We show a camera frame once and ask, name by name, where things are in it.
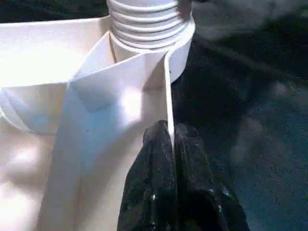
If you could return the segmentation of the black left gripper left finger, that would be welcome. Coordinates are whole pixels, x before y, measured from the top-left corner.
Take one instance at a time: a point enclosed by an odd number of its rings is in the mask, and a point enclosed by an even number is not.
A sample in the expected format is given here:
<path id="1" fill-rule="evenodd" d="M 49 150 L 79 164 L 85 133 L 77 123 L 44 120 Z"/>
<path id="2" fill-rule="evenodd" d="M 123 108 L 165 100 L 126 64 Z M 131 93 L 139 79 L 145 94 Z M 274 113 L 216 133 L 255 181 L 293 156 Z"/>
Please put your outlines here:
<path id="1" fill-rule="evenodd" d="M 174 231 L 178 226 L 175 155 L 167 122 L 144 132 L 142 148 L 125 181 L 117 222 L 119 231 Z"/>

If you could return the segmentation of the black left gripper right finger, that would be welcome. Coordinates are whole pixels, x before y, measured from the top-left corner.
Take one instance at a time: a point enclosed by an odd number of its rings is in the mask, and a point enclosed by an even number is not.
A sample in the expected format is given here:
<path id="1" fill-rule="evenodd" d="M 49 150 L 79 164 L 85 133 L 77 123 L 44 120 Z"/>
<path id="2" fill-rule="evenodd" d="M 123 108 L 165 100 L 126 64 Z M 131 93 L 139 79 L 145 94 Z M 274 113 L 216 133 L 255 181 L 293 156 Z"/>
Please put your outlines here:
<path id="1" fill-rule="evenodd" d="M 247 231 L 246 214 L 225 169 L 205 150 L 197 129 L 175 126 L 181 231 Z"/>

